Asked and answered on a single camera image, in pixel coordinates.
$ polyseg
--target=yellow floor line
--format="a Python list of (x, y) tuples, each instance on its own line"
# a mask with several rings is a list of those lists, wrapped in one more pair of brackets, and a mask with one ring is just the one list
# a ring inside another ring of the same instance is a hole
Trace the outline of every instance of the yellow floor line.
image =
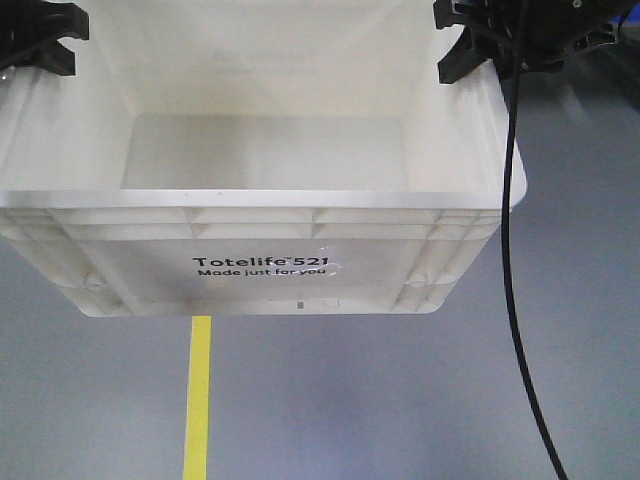
[(211, 317), (193, 317), (183, 480), (206, 480), (209, 441)]

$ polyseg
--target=black cable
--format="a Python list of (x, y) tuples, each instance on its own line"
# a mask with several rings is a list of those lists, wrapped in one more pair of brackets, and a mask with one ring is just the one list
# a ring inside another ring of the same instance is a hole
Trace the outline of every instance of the black cable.
[(531, 374), (527, 365), (527, 359), (524, 353), (522, 338), (520, 337), (520, 327), (518, 325), (518, 315), (516, 312), (516, 302), (513, 294), (513, 279), (511, 274), (511, 242), (509, 236), (509, 214), (510, 214), (510, 197), (511, 197), (511, 176), (513, 172), (513, 151), (515, 148), (516, 124), (518, 117), (518, 98), (520, 91), (520, 71), (522, 66), (522, 53), (524, 43), (524, 31), (526, 28), (527, 14), (529, 9), (528, 0), (522, 0), (520, 6), (520, 15), (518, 19), (518, 31), (516, 33), (516, 42), (514, 47), (514, 64), (513, 64), (513, 80), (511, 92), (509, 96), (509, 133), (507, 135), (507, 152), (504, 165), (504, 188), (502, 193), (502, 226), (500, 236), (502, 240), (502, 269), (504, 274), (504, 292), (507, 302), (507, 311), (509, 313), (509, 326), (511, 327), (511, 337), (513, 346), (518, 359), (518, 367), (522, 375), (522, 382), (527, 392), (529, 405), (536, 420), (536, 425), (540, 431), (540, 436), (544, 442), (544, 446), (549, 454), (549, 459), (553, 464), (556, 475), (559, 480), (568, 480), (564, 471), (558, 452), (556, 451), (549, 429), (544, 421), (540, 404), (536, 396)]

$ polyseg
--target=floor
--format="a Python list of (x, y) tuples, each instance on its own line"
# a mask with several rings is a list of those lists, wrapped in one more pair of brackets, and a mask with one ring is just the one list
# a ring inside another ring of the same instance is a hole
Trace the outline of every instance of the floor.
[[(523, 80), (522, 333), (569, 476), (640, 471), (640, 65)], [(0, 478), (181, 478), (189, 318), (83, 317), (0, 244)], [(214, 319), (209, 479), (548, 480), (498, 238), (427, 316)]]

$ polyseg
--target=crate label area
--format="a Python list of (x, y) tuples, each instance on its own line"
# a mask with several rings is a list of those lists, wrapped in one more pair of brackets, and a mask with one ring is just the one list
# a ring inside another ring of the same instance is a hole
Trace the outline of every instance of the crate label area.
[(289, 275), (335, 275), (340, 265), (329, 257), (249, 257), (243, 259), (210, 259), (195, 257), (196, 270), (205, 276), (289, 276)]

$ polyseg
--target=white plastic crate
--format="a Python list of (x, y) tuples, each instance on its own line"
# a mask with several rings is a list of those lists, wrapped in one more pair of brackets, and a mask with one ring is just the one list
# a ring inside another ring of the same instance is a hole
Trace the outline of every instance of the white plastic crate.
[(496, 230), (498, 81), (438, 84), (430, 0), (76, 3), (78, 75), (0, 84), (0, 234), (87, 315), (431, 312)]

